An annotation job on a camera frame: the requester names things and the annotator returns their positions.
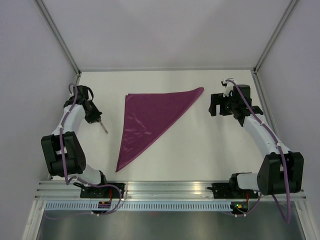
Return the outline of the white plastic knife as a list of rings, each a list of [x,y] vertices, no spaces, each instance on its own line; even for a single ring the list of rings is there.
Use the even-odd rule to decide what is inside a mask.
[[[103,131],[104,131],[106,134],[109,134],[107,128],[105,127],[105,125],[103,124],[103,122],[102,122],[101,119],[100,119],[100,121],[99,121],[99,124],[100,124],[100,126],[102,127]]]

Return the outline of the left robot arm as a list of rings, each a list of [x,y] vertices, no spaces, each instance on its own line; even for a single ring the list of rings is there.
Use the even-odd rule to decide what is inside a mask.
[[[86,160],[77,132],[83,120],[88,124],[102,123],[102,112],[94,104],[94,93],[85,85],[68,86],[69,99],[63,105],[63,115],[56,129],[41,138],[41,147],[49,174],[64,178],[67,185],[76,180],[92,186],[91,191],[98,198],[109,193],[109,185],[102,171],[92,168]]]

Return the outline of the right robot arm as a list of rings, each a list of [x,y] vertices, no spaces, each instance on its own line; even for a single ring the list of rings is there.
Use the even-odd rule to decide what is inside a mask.
[[[257,173],[231,175],[229,194],[239,198],[246,190],[265,196],[300,192],[304,167],[302,154],[291,151],[276,136],[261,108],[252,104],[249,85],[237,85],[230,79],[222,85],[224,92],[210,96],[210,115],[233,116],[250,134],[263,156]]]

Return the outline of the purple cloth napkin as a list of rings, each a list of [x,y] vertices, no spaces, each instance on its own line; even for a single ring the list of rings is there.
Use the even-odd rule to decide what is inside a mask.
[[[202,95],[203,87],[170,93],[129,93],[125,96],[123,131],[116,172],[139,157]]]

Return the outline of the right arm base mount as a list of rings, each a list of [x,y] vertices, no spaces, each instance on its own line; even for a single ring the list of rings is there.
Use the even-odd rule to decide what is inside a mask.
[[[232,210],[245,213],[249,210],[250,200],[257,200],[259,197],[254,190],[240,189],[226,182],[212,183],[206,189],[212,192],[214,199],[229,199]]]

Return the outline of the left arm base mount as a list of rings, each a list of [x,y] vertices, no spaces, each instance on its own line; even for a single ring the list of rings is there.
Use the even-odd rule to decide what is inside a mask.
[[[99,201],[96,208],[98,209],[112,209],[113,201],[117,204],[119,199],[123,198],[123,193],[125,190],[125,184],[120,182],[111,182],[111,185],[117,187],[120,190],[120,193],[114,187],[93,187],[93,186],[85,186],[82,183],[74,183],[74,185],[78,186],[81,189],[80,198],[82,199],[105,199]]]

